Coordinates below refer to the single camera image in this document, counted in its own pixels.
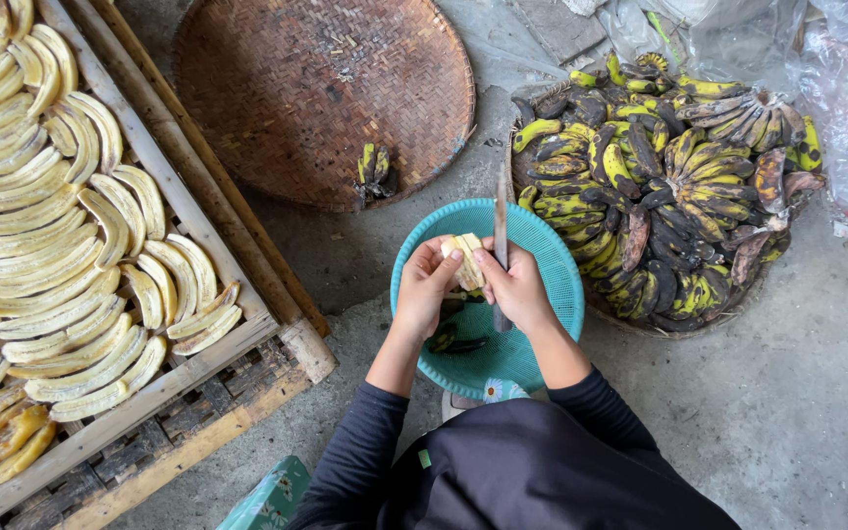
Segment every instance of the concrete floor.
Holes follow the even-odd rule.
[[[163,66],[182,0],[118,0]],[[411,228],[455,200],[489,196],[514,110],[513,91],[550,78],[549,61],[501,2],[443,0],[478,81],[477,132],[434,184],[398,205],[358,216],[317,215],[249,197],[267,231],[330,315],[341,367],[270,418],[161,488],[110,528],[214,528],[282,456],[312,468],[330,440],[390,322],[389,275]],[[487,24],[473,13],[489,9]],[[543,71],[550,65],[536,65]],[[845,527],[848,519],[848,245],[833,211],[811,202],[794,243],[748,314],[706,336],[664,342],[585,321],[581,344],[640,415],[673,466],[744,528]],[[340,233],[345,238],[331,240]],[[398,451],[438,426],[441,391],[418,375]]]

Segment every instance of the small banana bunch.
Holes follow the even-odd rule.
[[[795,193],[824,185],[809,117],[767,90],[667,74],[612,51],[606,73],[530,103],[512,151],[518,204],[555,229],[621,319],[692,331],[733,307],[791,244]]]
[[[374,143],[368,142],[363,146],[359,157],[359,178],[352,184],[359,192],[355,211],[365,207],[366,199],[383,199],[398,190],[398,174],[390,163],[386,146],[380,146],[377,152]]]

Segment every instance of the person's left hand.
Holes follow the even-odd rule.
[[[401,269],[393,331],[423,343],[437,329],[444,294],[457,286],[453,273],[460,268],[463,253],[455,249],[444,258],[440,244],[451,236],[428,239],[418,246]]]

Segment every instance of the black sleeve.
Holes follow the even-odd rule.
[[[597,368],[580,383],[548,391],[548,398],[567,410],[598,440],[614,449],[660,451],[640,418],[610,387]]]
[[[408,401],[362,383],[285,530],[314,524],[374,524]]]

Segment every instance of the green label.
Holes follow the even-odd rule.
[[[421,449],[418,451],[418,460],[421,461],[422,470],[430,468],[430,454],[427,453],[427,449]]]

